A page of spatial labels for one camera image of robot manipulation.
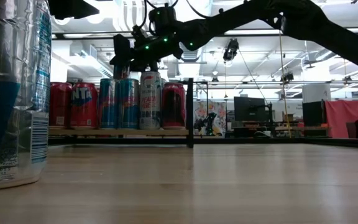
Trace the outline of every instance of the poster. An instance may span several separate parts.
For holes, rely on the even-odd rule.
[[[198,119],[204,120],[207,118],[206,101],[196,101],[194,109],[194,121]],[[216,113],[216,117],[213,121],[213,134],[218,136],[224,136],[224,133],[226,131],[226,102],[217,102],[209,100],[208,113]],[[195,134],[205,135],[205,127],[202,127],[200,132],[195,129]]]

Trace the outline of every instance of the blue can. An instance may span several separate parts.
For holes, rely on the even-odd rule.
[[[139,127],[139,81],[128,78],[119,81],[119,128]]]
[[[118,128],[118,81],[110,78],[100,80],[99,124],[100,129]]]

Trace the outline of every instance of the soda can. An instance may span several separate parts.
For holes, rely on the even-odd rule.
[[[119,82],[119,128],[137,129],[139,126],[139,81]]]
[[[162,128],[185,128],[185,89],[180,83],[166,83],[162,89]]]
[[[143,72],[140,77],[140,119],[142,130],[161,128],[161,76],[159,72]]]
[[[99,125],[100,129],[118,127],[118,81],[110,78],[100,80]]]
[[[0,189],[47,162],[52,22],[46,0],[0,0]]]
[[[115,65],[112,71],[113,78],[116,80],[122,80],[129,78],[129,64]]]
[[[98,127],[98,92],[93,83],[78,82],[73,86],[70,126],[73,129]]]
[[[72,87],[69,83],[50,84],[49,128],[65,129],[70,126],[70,103]]]

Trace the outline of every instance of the desk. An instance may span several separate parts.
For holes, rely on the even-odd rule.
[[[97,145],[48,153],[38,182],[0,190],[0,224],[358,224],[358,149]]]
[[[288,131],[288,127],[280,126],[275,128],[276,131]],[[295,137],[301,137],[301,131],[326,131],[326,135],[329,136],[328,131],[330,127],[321,127],[321,126],[307,126],[307,127],[290,127],[290,131],[294,131]]]

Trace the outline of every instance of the white can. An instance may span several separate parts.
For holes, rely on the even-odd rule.
[[[161,128],[161,76],[159,72],[143,72],[140,77],[140,119],[142,130]]]

